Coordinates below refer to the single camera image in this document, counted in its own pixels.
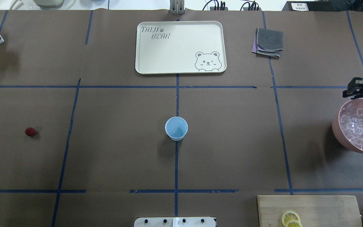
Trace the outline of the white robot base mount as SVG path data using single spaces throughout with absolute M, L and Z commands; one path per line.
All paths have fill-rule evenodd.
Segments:
M 134 227 L 216 227 L 213 217 L 141 217 Z

